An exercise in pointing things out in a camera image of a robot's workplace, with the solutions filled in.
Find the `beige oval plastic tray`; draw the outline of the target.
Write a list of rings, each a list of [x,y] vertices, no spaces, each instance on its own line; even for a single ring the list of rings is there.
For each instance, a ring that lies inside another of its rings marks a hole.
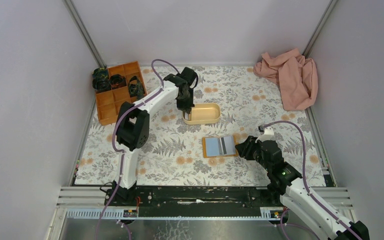
[[[217,103],[199,103],[191,109],[190,121],[183,122],[187,125],[207,125],[219,122],[221,117],[221,108]]]

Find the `grey card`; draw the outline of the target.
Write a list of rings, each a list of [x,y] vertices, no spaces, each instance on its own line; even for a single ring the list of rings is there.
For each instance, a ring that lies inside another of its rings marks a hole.
[[[219,153],[222,156],[234,156],[236,154],[236,142],[233,135],[220,137],[218,140]]]

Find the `yellow leather card holder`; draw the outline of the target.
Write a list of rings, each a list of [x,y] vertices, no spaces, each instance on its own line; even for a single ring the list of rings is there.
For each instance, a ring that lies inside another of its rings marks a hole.
[[[236,139],[233,135],[224,137],[203,137],[202,150],[204,158],[236,157]]]

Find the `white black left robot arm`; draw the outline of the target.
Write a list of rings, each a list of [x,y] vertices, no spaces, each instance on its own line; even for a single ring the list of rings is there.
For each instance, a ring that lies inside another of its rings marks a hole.
[[[112,183],[109,201],[116,195],[124,200],[129,198],[129,190],[137,182],[140,149],[149,139],[151,117],[170,101],[176,101],[177,108],[189,114],[194,107],[193,94],[198,81],[198,74],[185,67],[163,78],[161,86],[144,98],[121,105],[112,134],[113,149],[120,154],[119,172]]]

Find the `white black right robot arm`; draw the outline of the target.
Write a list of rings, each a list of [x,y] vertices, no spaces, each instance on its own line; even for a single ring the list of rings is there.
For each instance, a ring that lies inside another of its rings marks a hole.
[[[302,174],[284,160],[274,140],[249,136],[235,148],[241,158],[256,161],[266,170],[270,199],[294,212],[320,240],[370,239],[363,222],[351,221],[305,183]]]

